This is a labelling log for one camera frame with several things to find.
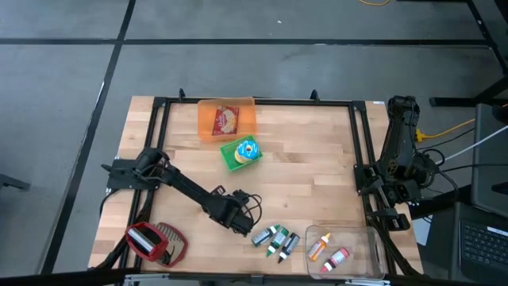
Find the orange plastic container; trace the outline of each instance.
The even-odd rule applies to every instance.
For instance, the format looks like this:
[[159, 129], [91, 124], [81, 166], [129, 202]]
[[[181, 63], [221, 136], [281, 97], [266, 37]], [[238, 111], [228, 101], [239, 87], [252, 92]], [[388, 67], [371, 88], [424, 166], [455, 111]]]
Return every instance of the orange plastic container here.
[[[236, 133], [214, 135], [217, 109], [237, 110]], [[256, 105], [254, 98], [204, 99], [198, 102], [198, 135], [203, 141], [227, 141], [256, 135]]]

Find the small bottle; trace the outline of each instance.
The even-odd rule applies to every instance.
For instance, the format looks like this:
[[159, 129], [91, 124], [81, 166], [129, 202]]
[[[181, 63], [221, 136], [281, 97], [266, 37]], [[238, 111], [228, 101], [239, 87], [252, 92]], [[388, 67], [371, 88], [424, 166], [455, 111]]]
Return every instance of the small bottle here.
[[321, 269], [321, 273], [332, 271], [335, 269], [337, 265], [339, 265], [344, 259], [349, 257], [349, 252], [345, 248], [339, 249], [339, 251], [335, 252], [323, 265]]
[[312, 245], [312, 247], [309, 250], [310, 260], [312, 261], [317, 260], [319, 254], [321, 254], [321, 252], [323, 252], [323, 250], [325, 249], [326, 245], [328, 245], [329, 238], [330, 233], [327, 233], [325, 236], [322, 236], [320, 240], [314, 243], [314, 245]]
[[268, 246], [267, 257], [277, 251], [280, 245], [282, 245], [284, 240], [287, 238], [288, 234], [289, 231], [287, 231], [284, 227], [280, 229], [280, 231], [275, 235], [273, 241], [271, 241], [270, 246]]
[[300, 237], [296, 233], [292, 233], [284, 244], [283, 249], [280, 251], [279, 262], [277, 263], [280, 263], [286, 259], [293, 252], [293, 249], [296, 247], [299, 241]]
[[263, 242], [271, 238], [279, 229], [280, 225], [270, 226], [266, 230], [261, 231], [255, 237], [252, 238], [252, 243], [255, 247], [260, 246]]

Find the green container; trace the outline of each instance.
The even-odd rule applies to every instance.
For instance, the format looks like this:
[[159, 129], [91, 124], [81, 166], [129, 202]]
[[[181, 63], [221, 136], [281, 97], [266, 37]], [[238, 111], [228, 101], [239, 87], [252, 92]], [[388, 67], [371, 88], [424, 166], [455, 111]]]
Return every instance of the green container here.
[[248, 164], [254, 163], [263, 156], [263, 153], [261, 152], [260, 149], [260, 155], [256, 159], [251, 160], [250, 162], [247, 162], [245, 164], [238, 163], [237, 160], [235, 159], [235, 151], [237, 151], [238, 145], [240, 145], [243, 141], [246, 140], [254, 141], [257, 144], [256, 139], [254, 139], [252, 135], [248, 135], [247, 137], [240, 138], [236, 141], [233, 141], [221, 147], [222, 158], [224, 158], [225, 164], [228, 166], [228, 170], [230, 170], [231, 172], [238, 170], [239, 168], [243, 168]]

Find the red snack package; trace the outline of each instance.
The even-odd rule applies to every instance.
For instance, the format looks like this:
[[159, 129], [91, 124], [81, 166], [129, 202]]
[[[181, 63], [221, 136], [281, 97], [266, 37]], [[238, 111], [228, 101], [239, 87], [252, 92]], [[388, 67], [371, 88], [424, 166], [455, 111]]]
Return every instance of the red snack package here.
[[236, 134], [240, 108], [217, 106], [212, 136]]

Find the white wire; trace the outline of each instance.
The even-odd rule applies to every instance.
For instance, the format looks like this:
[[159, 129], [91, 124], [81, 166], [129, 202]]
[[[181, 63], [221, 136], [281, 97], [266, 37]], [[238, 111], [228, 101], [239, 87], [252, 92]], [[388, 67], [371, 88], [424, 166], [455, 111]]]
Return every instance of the white wire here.
[[444, 160], [448, 161], [448, 160], [452, 159], [453, 157], [457, 157], [457, 156], [459, 156], [460, 154], [462, 154], [462, 153], [464, 153], [464, 152], [466, 152], [466, 151], [468, 151], [468, 150], [470, 150], [470, 149], [475, 148], [476, 146], [478, 146], [478, 145], [480, 145], [480, 144], [484, 143], [485, 141], [487, 141], [487, 140], [491, 139], [492, 137], [496, 136], [497, 134], [501, 133], [501, 132], [502, 132], [502, 131], [504, 131], [505, 129], [508, 129], [508, 126], [504, 126], [504, 127], [502, 127], [501, 129], [499, 129], [498, 131], [496, 131], [496, 132], [492, 133], [491, 135], [489, 135], [489, 136], [485, 137], [484, 139], [482, 139], [482, 140], [480, 140], [480, 141], [476, 142], [475, 144], [473, 144], [473, 145], [471, 145], [471, 146], [467, 147], [466, 149], [464, 149], [464, 150], [462, 150], [462, 151], [460, 151], [460, 152], [458, 152], [458, 153], [455, 153], [455, 154], [451, 155], [450, 157], [445, 158]]

